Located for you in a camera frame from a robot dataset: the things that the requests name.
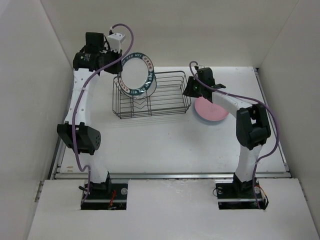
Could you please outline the dark wire dish rack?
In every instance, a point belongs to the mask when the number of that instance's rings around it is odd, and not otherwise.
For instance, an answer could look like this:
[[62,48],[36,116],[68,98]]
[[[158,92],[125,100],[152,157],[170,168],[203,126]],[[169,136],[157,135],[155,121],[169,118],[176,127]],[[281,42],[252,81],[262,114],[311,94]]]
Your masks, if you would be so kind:
[[151,96],[136,99],[126,95],[117,78],[113,79],[112,111],[120,119],[184,114],[192,105],[183,95],[187,86],[184,71],[162,71],[155,74],[156,89]]

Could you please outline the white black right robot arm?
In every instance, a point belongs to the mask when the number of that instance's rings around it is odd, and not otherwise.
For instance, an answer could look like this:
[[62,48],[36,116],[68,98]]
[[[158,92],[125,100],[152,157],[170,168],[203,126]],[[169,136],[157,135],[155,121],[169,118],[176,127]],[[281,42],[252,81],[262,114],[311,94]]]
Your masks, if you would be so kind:
[[196,73],[188,78],[183,94],[191,98],[204,98],[227,110],[235,117],[235,134],[240,144],[238,166],[233,175],[232,193],[243,197],[255,184],[255,171],[263,145],[271,136],[271,128],[264,104],[224,91],[223,84],[216,84],[209,67],[194,66]]

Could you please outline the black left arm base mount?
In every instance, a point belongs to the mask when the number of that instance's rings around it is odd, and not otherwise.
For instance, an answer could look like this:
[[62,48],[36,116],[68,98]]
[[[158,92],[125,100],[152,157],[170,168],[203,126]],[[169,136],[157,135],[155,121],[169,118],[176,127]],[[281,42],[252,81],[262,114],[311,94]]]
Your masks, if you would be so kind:
[[90,193],[83,203],[81,210],[126,210],[127,183],[90,183]]

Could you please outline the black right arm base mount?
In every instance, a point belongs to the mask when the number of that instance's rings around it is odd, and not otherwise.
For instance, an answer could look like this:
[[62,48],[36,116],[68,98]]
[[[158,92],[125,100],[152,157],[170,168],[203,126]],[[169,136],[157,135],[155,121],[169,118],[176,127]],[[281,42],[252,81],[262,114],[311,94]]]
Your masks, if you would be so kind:
[[220,210],[265,210],[269,199],[263,189],[256,184],[244,193],[237,193],[232,182],[217,182],[212,193],[216,192]]

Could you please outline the white plate green patterned rim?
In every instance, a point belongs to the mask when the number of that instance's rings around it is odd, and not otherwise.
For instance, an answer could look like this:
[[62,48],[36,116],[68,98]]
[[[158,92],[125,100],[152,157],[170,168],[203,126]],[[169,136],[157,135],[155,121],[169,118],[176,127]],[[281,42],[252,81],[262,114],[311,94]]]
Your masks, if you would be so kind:
[[139,99],[142,87],[155,75],[151,59],[142,52],[133,52],[121,60],[122,71],[117,74],[118,84],[124,94]]

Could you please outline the grey rimmed plate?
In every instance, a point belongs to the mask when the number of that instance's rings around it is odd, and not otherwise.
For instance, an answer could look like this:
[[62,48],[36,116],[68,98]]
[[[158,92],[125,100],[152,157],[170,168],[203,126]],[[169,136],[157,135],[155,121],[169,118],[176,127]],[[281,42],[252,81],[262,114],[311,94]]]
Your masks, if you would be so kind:
[[157,88],[157,78],[156,75],[153,75],[153,80],[148,83],[145,84],[142,88],[141,88],[141,94],[138,96],[139,99],[144,99],[147,97],[150,97],[156,90]]

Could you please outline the blue plastic plate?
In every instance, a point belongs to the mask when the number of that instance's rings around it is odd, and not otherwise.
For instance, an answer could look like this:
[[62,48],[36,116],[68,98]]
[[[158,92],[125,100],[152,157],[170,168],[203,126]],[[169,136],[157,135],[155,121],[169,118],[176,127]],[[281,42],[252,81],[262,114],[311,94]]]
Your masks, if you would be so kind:
[[214,125],[219,125],[219,124],[222,124],[226,119],[222,119],[222,120],[218,120],[218,121],[215,121],[215,120],[207,120],[199,115],[196,116],[197,120],[204,124],[204,125],[208,125],[208,126],[214,126]]

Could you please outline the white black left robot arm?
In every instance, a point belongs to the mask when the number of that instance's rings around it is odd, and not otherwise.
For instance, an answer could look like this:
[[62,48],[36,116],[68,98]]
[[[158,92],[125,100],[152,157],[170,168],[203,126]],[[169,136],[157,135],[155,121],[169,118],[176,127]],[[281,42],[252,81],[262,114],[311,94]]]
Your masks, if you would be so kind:
[[91,104],[102,71],[117,75],[122,72],[122,43],[125,35],[110,31],[108,35],[86,32],[85,45],[73,58],[73,89],[64,122],[57,125],[57,133],[75,155],[78,169],[88,172],[85,189],[100,198],[111,195],[107,170],[99,172],[96,163],[85,156],[93,156],[101,145],[101,133],[91,126]]

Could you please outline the pink plastic plate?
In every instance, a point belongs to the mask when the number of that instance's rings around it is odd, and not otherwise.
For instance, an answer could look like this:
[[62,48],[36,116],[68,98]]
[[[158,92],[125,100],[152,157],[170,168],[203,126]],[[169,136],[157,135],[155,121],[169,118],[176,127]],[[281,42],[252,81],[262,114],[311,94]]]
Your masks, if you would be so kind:
[[210,121],[220,121],[229,115],[229,112],[223,107],[211,103],[203,97],[199,97],[194,101],[194,109],[199,116]]

